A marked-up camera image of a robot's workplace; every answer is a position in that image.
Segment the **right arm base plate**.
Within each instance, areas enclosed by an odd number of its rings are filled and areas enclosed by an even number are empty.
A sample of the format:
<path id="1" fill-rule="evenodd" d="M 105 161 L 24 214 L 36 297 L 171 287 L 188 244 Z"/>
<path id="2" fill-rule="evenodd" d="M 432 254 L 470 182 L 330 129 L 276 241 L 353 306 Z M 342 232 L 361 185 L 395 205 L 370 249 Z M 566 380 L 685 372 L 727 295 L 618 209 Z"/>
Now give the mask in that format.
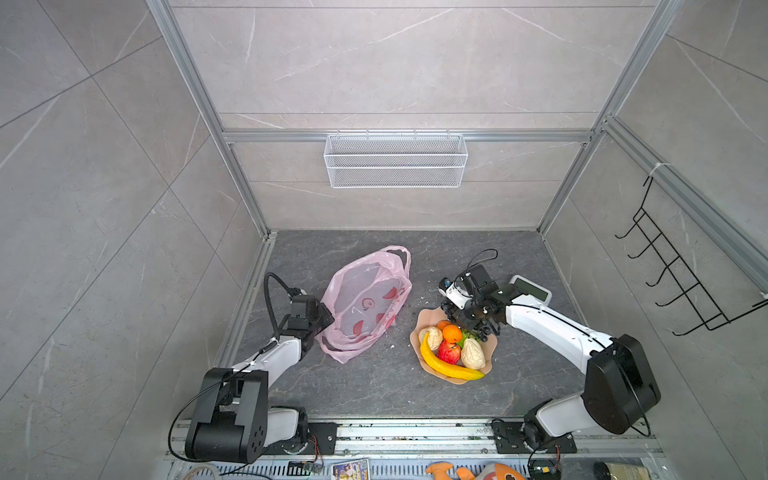
<path id="1" fill-rule="evenodd" d="M 489 423 L 499 454 L 549 453 L 575 454 L 572 434 L 551 437 L 530 422 L 492 419 Z"/>

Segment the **beige fake fruit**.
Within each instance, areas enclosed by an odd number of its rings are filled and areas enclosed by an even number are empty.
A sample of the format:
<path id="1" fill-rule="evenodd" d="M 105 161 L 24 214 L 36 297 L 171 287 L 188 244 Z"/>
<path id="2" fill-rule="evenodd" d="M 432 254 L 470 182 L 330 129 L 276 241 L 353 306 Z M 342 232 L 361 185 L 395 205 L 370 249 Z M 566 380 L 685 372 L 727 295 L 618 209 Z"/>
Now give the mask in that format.
<path id="1" fill-rule="evenodd" d="M 436 326 L 429 326 L 419 331 L 419 343 L 426 342 L 430 351 L 436 352 L 443 343 L 442 331 Z"/>

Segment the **red fake strawberry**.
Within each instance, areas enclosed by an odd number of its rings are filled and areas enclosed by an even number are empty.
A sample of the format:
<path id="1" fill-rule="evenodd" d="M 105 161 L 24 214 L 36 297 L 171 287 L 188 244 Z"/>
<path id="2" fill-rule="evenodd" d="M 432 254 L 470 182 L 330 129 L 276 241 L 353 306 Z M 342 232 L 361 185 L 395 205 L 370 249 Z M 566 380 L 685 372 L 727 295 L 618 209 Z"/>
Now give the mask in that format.
<path id="1" fill-rule="evenodd" d="M 461 360 L 461 348 L 457 344 L 443 341 L 438 347 L 437 358 L 447 364 L 456 365 Z"/>

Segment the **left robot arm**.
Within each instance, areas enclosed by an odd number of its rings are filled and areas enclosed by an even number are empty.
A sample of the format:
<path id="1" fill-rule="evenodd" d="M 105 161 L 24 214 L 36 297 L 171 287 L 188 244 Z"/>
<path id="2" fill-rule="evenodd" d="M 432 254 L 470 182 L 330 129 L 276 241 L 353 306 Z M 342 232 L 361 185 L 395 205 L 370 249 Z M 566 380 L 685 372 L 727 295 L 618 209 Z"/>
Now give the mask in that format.
<path id="1" fill-rule="evenodd" d="M 300 293 L 291 298 L 291 311 L 267 346 L 232 367 L 209 370 L 191 401 L 194 411 L 181 457 L 193 463 L 251 464 L 272 447 L 302 451 L 310 436 L 306 410 L 272 407 L 268 391 L 332 323 L 325 305 Z"/>

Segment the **yellow fake banana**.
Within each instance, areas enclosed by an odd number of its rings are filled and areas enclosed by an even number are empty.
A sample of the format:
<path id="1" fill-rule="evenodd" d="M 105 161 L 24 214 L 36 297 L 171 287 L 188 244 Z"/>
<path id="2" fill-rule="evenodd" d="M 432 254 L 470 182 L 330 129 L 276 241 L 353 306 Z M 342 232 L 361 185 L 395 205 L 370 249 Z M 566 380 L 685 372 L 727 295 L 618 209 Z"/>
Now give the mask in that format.
<path id="1" fill-rule="evenodd" d="M 485 376 L 485 374 L 479 370 L 449 364 L 440 360 L 429 348 L 428 340 L 429 334 L 426 334 L 420 345 L 420 353 L 426 364 L 438 374 L 462 382 L 480 380 Z"/>

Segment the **green fake fruit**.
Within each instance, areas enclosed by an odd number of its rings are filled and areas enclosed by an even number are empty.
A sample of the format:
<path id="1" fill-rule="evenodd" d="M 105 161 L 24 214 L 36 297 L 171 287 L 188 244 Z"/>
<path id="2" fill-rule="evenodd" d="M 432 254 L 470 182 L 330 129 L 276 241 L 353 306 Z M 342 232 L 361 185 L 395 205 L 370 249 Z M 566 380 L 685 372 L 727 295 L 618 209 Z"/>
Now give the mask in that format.
<path id="1" fill-rule="evenodd" d="M 472 340 L 475 340 L 475 341 L 477 341 L 477 340 L 478 340 L 478 336 L 477 336 L 477 334 L 476 334 L 474 331 L 471 331 L 471 330 L 462 330 L 462 331 L 461 331 L 461 333 L 462 333 L 462 338 L 461 338 L 461 339 L 460 339 L 460 340 L 457 342 L 457 345 L 458 345 L 458 346 L 459 346 L 461 349 L 463 349 L 463 348 L 464 348 L 465 342 L 466 342 L 467 340 L 470 340 L 470 339 L 472 339 Z"/>

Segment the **beige fake pear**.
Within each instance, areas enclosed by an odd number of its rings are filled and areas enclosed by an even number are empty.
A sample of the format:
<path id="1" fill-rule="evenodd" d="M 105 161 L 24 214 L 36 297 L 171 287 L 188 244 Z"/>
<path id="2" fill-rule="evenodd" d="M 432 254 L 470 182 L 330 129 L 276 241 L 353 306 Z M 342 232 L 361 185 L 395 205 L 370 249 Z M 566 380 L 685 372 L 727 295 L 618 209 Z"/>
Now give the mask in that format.
<path id="1" fill-rule="evenodd" d="M 468 338 L 461 347 L 461 361 L 463 366 L 472 370 L 481 370 L 486 365 L 486 357 L 482 344 L 474 338 Z"/>

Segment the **pink plastic bag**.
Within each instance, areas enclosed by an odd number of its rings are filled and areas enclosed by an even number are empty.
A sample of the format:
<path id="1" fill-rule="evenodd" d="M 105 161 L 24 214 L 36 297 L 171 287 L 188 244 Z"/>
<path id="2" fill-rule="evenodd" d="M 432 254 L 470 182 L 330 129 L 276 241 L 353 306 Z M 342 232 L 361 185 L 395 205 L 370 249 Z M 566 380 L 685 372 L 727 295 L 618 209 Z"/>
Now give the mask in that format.
<path id="1" fill-rule="evenodd" d="M 412 290 L 411 263 L 407 248 L 390 245 L 333 275 L 321 299 L 333 323 L 318 335 L 327 355 L 345 364 L 386 333 Z"/>

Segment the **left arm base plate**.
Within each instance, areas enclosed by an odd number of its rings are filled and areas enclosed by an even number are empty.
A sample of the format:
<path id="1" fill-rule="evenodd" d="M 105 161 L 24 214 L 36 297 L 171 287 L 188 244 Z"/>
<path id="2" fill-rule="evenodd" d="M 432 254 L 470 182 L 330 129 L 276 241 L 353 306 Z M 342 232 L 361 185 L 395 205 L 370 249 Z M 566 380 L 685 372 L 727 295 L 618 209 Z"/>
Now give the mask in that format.
<path id="1" fill-rule="evenodd" d="M 310 422 L 306 434 L 276 442 L 264 450 L 265 455 L 310 455 L 318 457 L 335 453 L 339 424 Z"/>

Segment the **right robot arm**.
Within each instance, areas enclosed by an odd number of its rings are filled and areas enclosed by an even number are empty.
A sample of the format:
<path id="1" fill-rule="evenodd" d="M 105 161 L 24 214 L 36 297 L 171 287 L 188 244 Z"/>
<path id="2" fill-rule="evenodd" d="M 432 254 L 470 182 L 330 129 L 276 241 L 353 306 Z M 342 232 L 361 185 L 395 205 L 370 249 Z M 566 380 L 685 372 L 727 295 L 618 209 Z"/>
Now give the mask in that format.
<path id="1" fill-rule="evenodd" d="M 646 417 L 661 392 L 641 343 L 630 335 L 613 337 L 556 312 L 551 293 L 515 275 L 497 285 L 484 266 L 469 266 L 438 290 L 442 310 L 483 340 L 503 325 L 523 331 L 554 350 L 585 376 L 581 392 L 546 400 L 524 417 L 522 435 L 530 450 L 554 439 L 599 427 L 623 434 Z"/>

